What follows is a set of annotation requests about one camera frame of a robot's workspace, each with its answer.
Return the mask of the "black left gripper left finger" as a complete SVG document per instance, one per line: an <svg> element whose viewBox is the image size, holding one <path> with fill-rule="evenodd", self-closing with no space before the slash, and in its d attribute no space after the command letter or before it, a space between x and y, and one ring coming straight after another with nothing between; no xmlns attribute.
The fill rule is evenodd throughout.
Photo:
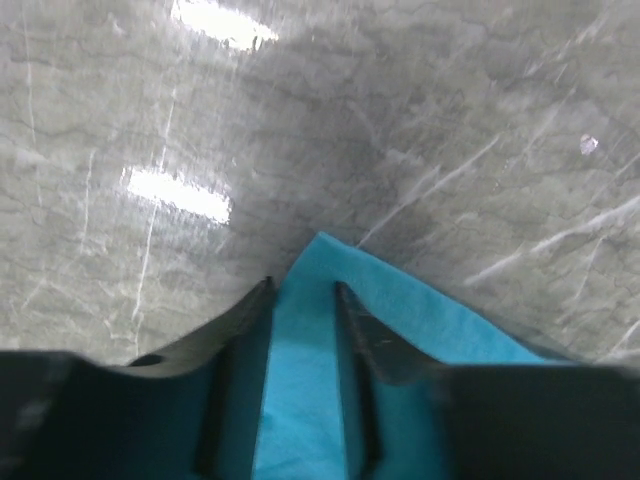
<svg viewBox="0 0 640 480"><path fill-rule="evenodd" d="M5 479L249 479L272 330L265 278L220 316L131 363L1 354Z"/></svg>

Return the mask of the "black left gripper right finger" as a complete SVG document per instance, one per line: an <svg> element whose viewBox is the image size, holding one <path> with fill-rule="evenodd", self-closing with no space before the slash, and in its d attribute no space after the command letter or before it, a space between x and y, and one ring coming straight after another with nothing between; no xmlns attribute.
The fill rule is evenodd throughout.
<svg viewBox="0 0 640 480"><path fill-rule="evenodd" d="M450 366L334 288L350 479L635 479L639 376L587 365Z"/></svg>

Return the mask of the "turquoise t shirt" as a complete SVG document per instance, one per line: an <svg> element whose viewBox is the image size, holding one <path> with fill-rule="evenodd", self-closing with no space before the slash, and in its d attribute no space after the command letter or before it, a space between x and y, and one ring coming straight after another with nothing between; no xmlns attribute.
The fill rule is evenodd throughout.
<svg viewBox="0 0 640 480"><path fill-rule="evenodd" d="M471 309L411 275L317 234L278 292L253 476L344 479L334 286L426 354L453 364L551 363Z"/></svg>

